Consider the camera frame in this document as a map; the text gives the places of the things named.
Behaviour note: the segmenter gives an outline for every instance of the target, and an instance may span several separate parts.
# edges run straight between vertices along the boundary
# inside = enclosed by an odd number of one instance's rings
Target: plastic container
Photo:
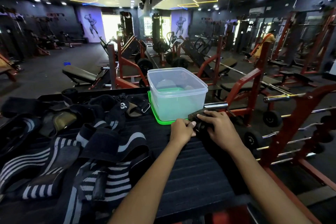
[[[203,108],[208,86],[187,69],[164,68],[148,71],[155,111],[161,121],[187,119]]]

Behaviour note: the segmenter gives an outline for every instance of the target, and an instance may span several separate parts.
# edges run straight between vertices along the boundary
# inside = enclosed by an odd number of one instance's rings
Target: metal buckle
[[[150,103],[148,103],[148,108],[144,111],[143,109],[141,109],[141,112],[142,113],[145,113],[146,111],[148,111],[148,109],[151,107],[151,104]]]

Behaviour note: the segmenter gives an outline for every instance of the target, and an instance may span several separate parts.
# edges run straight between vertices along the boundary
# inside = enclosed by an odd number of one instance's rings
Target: ribbed black surface
[[[138,92],[143,93],[144,89],[139,89]],[[43,100],[60,99],[59,95],[49,95],[43,97]],[[170,126],[159,125],[151,110],[145,116],[127,120],[126,128],[131,125],[141,126],[150,149],[157,157],[169,141]],[[69,129],[61,136],[75,138],[78,131],[79,128]],[[49,144],[48,141],[46,138],[38,138],[31,147],[45,147]],[[174,223],[245,204],[249,201],[249,196],[245,193],[245,184],[225,152],[215,146],[209,138],[202,138],[202,141],[199,138],[192,138],[175,162],[159,205],[156,222]],[[56,203],[57,199],[14,202],[6,199],[0,204],[0,223],[48,223],[53,216]],[[108,218],[103,218],[97,223],[106,223],[107,220]]]

